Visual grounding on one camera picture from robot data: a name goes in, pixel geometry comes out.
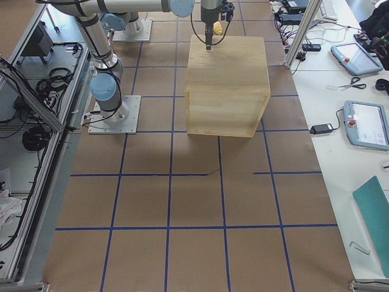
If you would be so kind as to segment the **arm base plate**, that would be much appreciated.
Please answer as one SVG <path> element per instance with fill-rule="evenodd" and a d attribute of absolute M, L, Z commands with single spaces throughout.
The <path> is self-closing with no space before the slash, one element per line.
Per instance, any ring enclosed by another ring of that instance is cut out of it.
<path fill-rule="evenodd" d="M 89 134 L 136 134 L 141 96 L 122 96 L 122 105 L 112 116 L 102 111 L 93 115 L 88 124 Z"/>
<path fill-rule="evenodd" d="M 152 20 L 137 19 L 126 25 L 122 31 L 115 31 L 113 42 L 116 43 L 137 43 L 149 42 L 151 36 Z"/>

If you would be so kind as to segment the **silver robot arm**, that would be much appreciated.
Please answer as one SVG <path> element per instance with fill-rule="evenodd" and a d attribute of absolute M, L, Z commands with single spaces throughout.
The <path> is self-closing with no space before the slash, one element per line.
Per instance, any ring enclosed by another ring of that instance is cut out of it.
<path fill-rule="evenodd" d="M 193 12 L 194 1 L 49 1 L 55 9 L 74 17 L 85 43 L 91 51 L 97 75 L 92 78 L 91 91 L 100 107 L 101 119 L 116 123 L 128 117 L 123 104 L 120 79 L 123 65 L 113 53 L 99 14 L 117 16 L 120 21 L 138 20 L 139 12 L 173 13 L 185 18 Z"/>
<path fill-rule="evenodd" d="M 102 21 L 115 31 L 122 31 L 128 36 L 135 36 L 143 31 L 143 24 L 137 12 L 106 13 Z"/>

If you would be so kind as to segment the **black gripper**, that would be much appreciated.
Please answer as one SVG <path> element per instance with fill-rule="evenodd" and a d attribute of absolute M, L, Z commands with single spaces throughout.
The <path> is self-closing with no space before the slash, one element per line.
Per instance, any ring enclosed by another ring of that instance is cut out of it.
<path fill-rule="evenodd" d="M 213 24 L 219 20 L 219 8 L 206 9 L 201 7 L 201 21 L 206 25 L 204 30 L 206 50 L 212 48 Z"/>

